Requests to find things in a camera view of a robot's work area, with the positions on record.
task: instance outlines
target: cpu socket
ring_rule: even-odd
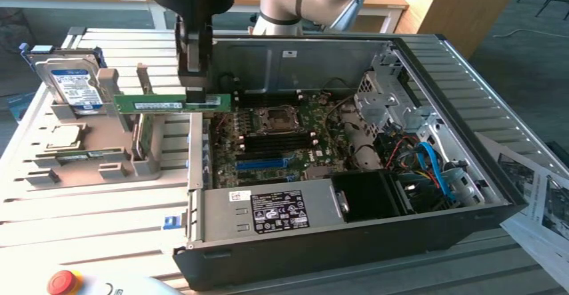
[[[293,133],[301,131],[298,112],[294,107],[274,107],[257,112],[261,120],[259,132]]]

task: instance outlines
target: red cable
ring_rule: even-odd
[[[438,184],[438,181],[434,179],[433,174],[430,174],[430,172],[426,172],[426,175],[429,175],[432,181],[434,182],[434,185],[437,186],[437,188],[441,188],[441,185]]]
[[[405,137],[402,137],[402,139],[400,140],[400,142],[397,143],[397,145],[396,145],[396,149],[393,150],[393,153],[392,153],[392,156],[390,156],[390,159],[387,160],[387,164],[385,165],[385,168],[389,168],[390,167],[390,165],[392,165],[392,161],[393,161],[393,158],[396,157],[396,153],[397,153],[397,151],[400,150],[400,146],[401,146],[401,143],[404,143],[404,140],[409,140],[409,139],[413,139],[413,137],[408,137],[408,136],[405,136]]]

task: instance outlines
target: power supply label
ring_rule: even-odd
[[[259,234],[310,227],[301,190],[251,195],[251,209]]]

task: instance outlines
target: emergency stop button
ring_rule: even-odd
[[[51,295],[68,295],[79,287],[82,281],[68,270],[62,270],[52,276],[47,285],[47,292]]]

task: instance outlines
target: blue latch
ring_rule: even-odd
[[[163,230],[182,228],[182,216],[167,216],[163,220]]]
[[[34,67],[32,61],[30,61],[28,59],[30,45],[27,43],[22,43],[19,49],[20,49],[22,58],[24,58],[24,61],[30,65],[30,68],[32,69],[32,71],[36,72],[36,68]]]

